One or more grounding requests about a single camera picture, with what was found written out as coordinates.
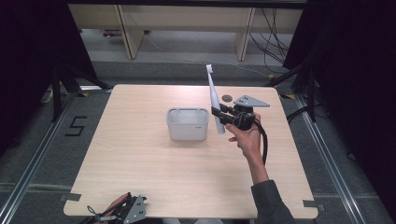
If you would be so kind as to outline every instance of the sleeve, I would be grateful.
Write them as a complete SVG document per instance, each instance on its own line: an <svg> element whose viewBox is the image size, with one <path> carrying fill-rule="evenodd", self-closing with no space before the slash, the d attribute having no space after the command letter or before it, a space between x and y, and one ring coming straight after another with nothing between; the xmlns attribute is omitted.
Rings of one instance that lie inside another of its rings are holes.
<svg viewBox="0 0 396 224"><path fill-rule="evenodd" d="M274 180L251 187L259 224L295 223L289 208L282 202Z"/></svg>

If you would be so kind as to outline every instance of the white plastic bin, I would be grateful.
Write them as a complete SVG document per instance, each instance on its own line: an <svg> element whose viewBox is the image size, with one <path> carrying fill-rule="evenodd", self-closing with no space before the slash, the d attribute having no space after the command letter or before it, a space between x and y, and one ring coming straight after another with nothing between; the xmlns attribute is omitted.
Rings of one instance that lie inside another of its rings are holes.
<svg viewBox="0 0 396 224"><path fill-rule="evenodd" d="M173 140L205 140L209 114L204 108L171 108L166 121Z"/></svg>

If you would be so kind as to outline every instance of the wooden table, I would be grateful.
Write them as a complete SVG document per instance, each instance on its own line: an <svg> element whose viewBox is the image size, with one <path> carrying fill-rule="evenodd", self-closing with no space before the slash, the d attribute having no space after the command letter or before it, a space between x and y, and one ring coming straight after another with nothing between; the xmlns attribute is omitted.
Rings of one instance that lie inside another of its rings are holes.
<svg viewBox="0 0 396 224"><path fill-rule="evenodd" d="M269 103L255 108L268 135L267 170L295 218L315 218L316 208L285 113L273 88L217 87L219 98L247 94ZM255 218L248 163L232 136L217 134L210 116L205 141L170 139L166 113L172 107L210 111L208 86L118 85L107 102L67 201L69 216L103 212L121 194L142 194L148 217Z"/></svg>

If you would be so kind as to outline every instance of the gray floor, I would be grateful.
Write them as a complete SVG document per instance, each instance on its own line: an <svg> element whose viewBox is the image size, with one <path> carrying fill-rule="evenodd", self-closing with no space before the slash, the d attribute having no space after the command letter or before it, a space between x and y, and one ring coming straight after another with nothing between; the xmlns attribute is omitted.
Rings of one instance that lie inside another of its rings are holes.
<svg viewBox="0 0 396 224"><path fill-rule="evenodd" d="M222 73L230 74L229 79L232 80L222 80L221 85L227 85L232 81L235 83L238 78L243 78L243 81L246 81L244 83L246 86L260 85L268 81L268 74L271 74L265 70L264 64L276 69L275 72L278 72L275 73L276 76L287 71L279 67L276 68L281 63L269 56L264 56L251 40L248 43L246 59L243 62L238 62L233 44L233 34L151 31L145 36L136 59L129 60L122 38L118 36L106 38L102 36L102 32L100 30L83 30L81 36L95 69L100 71L99 78L110 83L144 82L145 76L152 77L152 74L156 73L156 76L162 77L161 83L177 84L178 80L167 80L164 74L160 74L162 67L166 66L167 72L174 70L175 74L181 75L185 72L186 77L194 77L200 76L201 63L213 63ZM261 38L258 34L253 36L257 40ZM279 37L286 45L292 38L291 35L280 35ZM269 46L269 49L281 57L278 48ZM151 64L152 70L148 69L147 64ZM290 93L290 83L291 80L280 84L277 87L278 91ZM78 223L81 221L80 217L66 217L63 214L63 203L59 201L59 195L67 193L71 189L78 167L86 152L80 149L88 147L108 96L109 94L106 93L91 93L89 97L77 97L74 100L11 223L48 223L49 219L51 222L57 223ZM285 109L285 115L298 109L295 100L281 99L281 102ZM12 148L0 159L1 203L6 200L12 187L23 174L29 160L35 154L35 149L40 144L37 139L43 138L46 134L46 130L50 126L49 117L52 112L50 107L50 104L45 104L36 111L36 116L32 118L30 126L22 134L21 145ZM71 141L70 138L65 137L67 133L70 133L68 125L74 116L81 115L88 117L80 120L81 125L86 126L85 137L74 138ZM316 115L318 127L322 135L326 137L326 143L359 204L366 223L393 223L359 165L346 157L347 146L343 143L342 136L338 135L331 117L321 107L316 109ZM297 117L290 124L290 129L315 200L325 207L324 211L319 212L316 222L352 223L318 153L316 143L310 138L311 134L306 128L304 119L301 116ZM219 224L227 223L228 220L178 220L174 218L164 220L166 224L178 224L178 222L183 224ZM297 220L297 223L313 223L313 221Z"/></svg>

